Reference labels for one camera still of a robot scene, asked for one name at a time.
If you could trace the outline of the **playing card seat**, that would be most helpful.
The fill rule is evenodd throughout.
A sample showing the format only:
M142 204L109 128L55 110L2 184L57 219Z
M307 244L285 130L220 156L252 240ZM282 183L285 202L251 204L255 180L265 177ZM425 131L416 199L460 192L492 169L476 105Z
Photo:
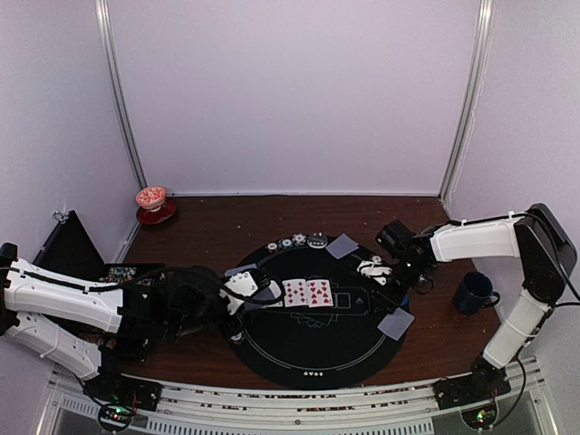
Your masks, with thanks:
M235 276L237 274L244 273L244 272L247 272L247 271L253 270L253 269L256 269L256 266L255 265L247 265L247 266L235 267L235 268L232 268L232 269L228 269L225 272L224 276L231 277L231 276Z

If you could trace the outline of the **blue playing card deck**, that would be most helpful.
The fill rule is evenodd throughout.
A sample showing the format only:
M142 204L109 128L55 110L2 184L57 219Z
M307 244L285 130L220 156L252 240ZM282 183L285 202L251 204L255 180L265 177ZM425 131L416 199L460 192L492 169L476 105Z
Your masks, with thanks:
M283 302L283 293L280 285L272 280L269 286L253 295L253 300L259 305L281 305Z

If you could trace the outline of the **clear acrylic dealer button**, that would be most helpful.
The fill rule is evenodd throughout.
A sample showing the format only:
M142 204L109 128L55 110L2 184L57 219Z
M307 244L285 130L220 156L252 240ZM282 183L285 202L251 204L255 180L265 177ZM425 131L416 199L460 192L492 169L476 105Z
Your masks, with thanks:
M306 243L311 248L322 249L327 246L328 238L322 232L315 232L307 237Z

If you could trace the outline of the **blue white chip top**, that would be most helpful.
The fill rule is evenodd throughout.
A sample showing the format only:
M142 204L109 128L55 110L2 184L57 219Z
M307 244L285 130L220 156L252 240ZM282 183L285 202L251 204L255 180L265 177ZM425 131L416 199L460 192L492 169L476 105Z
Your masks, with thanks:
M293 244L297 247L304 246L306 244L307 235L304 233L295 233L292 236Z

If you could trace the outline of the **green chip top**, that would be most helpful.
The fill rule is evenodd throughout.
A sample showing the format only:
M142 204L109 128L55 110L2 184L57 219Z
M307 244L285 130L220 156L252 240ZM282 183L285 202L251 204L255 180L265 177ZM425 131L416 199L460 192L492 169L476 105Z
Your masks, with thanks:
M294 245L294 242L291 238L282 238L278 241L278 246L282 250L292 248L293 245Z

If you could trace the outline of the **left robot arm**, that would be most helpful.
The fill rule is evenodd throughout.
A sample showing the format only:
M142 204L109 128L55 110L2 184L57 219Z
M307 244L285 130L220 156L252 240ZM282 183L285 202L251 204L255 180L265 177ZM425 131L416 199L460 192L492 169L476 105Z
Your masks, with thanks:
M1 246L1 333L67 368L111 402L130 395L117 372L115 340L176 341L223 324L239 307L224 279L203 266L157 267L125 281L83 280L50 272Z

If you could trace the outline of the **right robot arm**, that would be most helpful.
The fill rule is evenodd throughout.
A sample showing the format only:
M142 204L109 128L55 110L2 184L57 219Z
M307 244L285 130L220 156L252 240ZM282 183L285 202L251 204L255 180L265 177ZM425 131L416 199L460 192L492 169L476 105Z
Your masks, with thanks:
M438 381L443 400L482 401L507 389L506 367L531 340L566 290L578 260L576 247L550 207L535 203L499 217L450 220L419 233L400 220L376 240L394 264L362 260L356 274L372 282L372 294L389 311L436 265L471 259L495 278L501 294L501 325L471 365L469 374Z

